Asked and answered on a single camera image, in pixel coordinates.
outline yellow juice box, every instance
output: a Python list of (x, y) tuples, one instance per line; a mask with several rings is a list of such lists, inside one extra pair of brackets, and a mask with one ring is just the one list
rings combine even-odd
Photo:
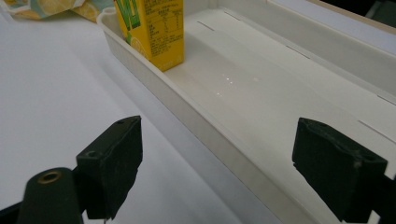
[(126, 41), (161, 71), (184, 61), (183, 0), (114, 0)]

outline white tray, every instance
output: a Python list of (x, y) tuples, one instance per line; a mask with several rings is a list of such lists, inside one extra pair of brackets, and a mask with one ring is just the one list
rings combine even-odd
[(292, 165), (299, 117), (396, 173), (393, 55), (269, 1), (184, 3), (186, 59), (165, 73), (123, 40), (113, 8), (98, 24), (113, 54), (282, 222), (338, 222)]

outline white table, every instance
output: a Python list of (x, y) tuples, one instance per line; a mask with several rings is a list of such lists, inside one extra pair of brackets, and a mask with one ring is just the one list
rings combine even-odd
[(0, 209), (22, 200), (33, 175), (74, 168), (84, 147), (133, 115), (144, 160), (112, 223), (280, 223), (110, 53), (96, 24), (0, 9)]

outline nutrition label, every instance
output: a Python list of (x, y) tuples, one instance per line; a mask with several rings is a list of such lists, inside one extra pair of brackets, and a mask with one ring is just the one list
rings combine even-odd
[(148, 35), (153, 57), (168, 51), (183, 38), (183, 8), (177, 0), (145, 1)]

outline white plastic tray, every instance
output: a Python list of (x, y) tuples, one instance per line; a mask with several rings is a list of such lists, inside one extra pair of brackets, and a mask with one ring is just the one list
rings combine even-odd
[(292, 165), (299, 117), (396, 173), (394, 56), (272, 2), (186, 0), (186, 59), (162, 73), (123, 40), (113, 8), (98, 24), (113, 54), (282, 222), (338, 222)]

